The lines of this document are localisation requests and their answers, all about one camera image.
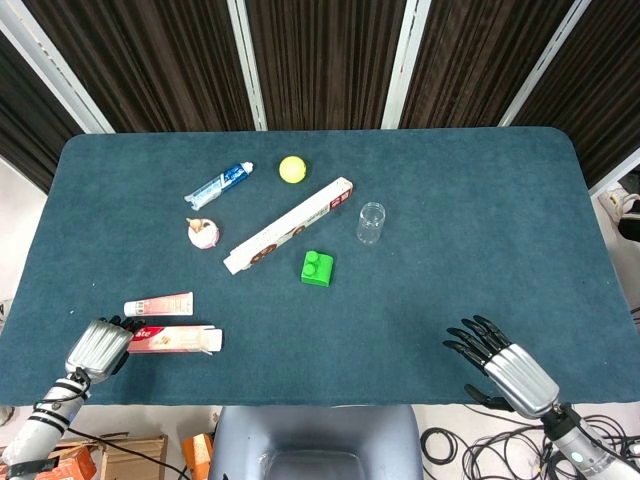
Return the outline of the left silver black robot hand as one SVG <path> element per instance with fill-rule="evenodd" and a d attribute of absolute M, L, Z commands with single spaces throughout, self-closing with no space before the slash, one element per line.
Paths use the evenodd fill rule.
<path fill-rule="evenodd" d="M 80 369 L 92 384 L 105 381 L 124 364 L 134 335 L 144 325 L 138 317 L 91 321 L 66 358 L 66 372 L 71 375 Z"/>

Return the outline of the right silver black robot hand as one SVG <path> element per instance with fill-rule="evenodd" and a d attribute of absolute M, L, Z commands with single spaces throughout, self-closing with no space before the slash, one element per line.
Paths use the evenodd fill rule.
<path fill-rule="evenodd" d="M 443 345 L 456 351 L 497 386 L 501 395 L 489 396 L 467 384 L 464 390 L 476 403 L 494 410 L 540 419 L 558 404 L 557 383 L 521 346 L 512 342 L 489 319 L 475 315 L 464 327 L 449 327 L 454 338 Z"/>

